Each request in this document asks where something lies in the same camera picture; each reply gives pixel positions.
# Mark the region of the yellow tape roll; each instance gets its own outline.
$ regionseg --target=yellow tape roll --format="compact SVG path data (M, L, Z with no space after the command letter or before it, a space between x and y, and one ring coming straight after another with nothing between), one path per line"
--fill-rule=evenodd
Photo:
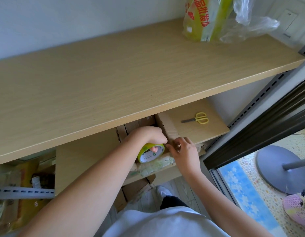
M150 150L151 147L157 147L158 151L156 153L152 152ZM158 156L161 156L163 152L164 152L163 144L157 145L157 144L147 143L142 147L141 151L137 156L137 159L140 163L147 163L156 159Z

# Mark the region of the gray round base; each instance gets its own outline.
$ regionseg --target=gray round base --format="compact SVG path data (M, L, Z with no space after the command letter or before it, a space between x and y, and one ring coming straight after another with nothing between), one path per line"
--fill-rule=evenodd
M272 187L286 194L296 194L305 189L305 167L284 170L282 164L299 161L293 152L270 145L258 151L256 166L262 178Z

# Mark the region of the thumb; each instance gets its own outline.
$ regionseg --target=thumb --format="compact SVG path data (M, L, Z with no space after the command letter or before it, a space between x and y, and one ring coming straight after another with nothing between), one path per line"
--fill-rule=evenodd
M175 158L178 152L174 149L174 147L170 144L166 144L166 147L169 149L172 157Z

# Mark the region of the tiled floor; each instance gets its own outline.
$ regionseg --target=tiled floor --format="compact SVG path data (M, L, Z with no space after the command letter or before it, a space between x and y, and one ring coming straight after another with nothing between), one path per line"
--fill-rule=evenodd
M305 130L290 135L280 141L277 141L273 145L281 146L294 154L299 156L301 159L305 158ZM284 230L288 237L305 237L305 227L294 222L284 212L282 201L285 198L285 194L275 190L269 184L267 184L258 174L255 166L255 155L256 152L247 155L238 160L238 163L245 171L246 175L250 179L251 183Z
M202 205L201 200L191 190L188 183L182 176L175 178L171 181L162 184L164 187L170 190L170 192L179 197L185 202L191 209L201 213L209 218L205 207ZM100 226L99 230L94 237L101 237L105 231L122 215L126 210L138 210L143 212L156 212L160 210L161 200L158 198L156 189L152 189L147 192L143 197L135 204L128 204L125 209L119 213L116 213L114 206L111 207L108 215Z

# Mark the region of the yellow package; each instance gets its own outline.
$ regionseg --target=yellow package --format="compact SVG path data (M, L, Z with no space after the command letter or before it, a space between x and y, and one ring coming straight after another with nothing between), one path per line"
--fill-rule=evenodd
M194 41L219 40L221 28L233 10L233 0L187 0L183 35Z

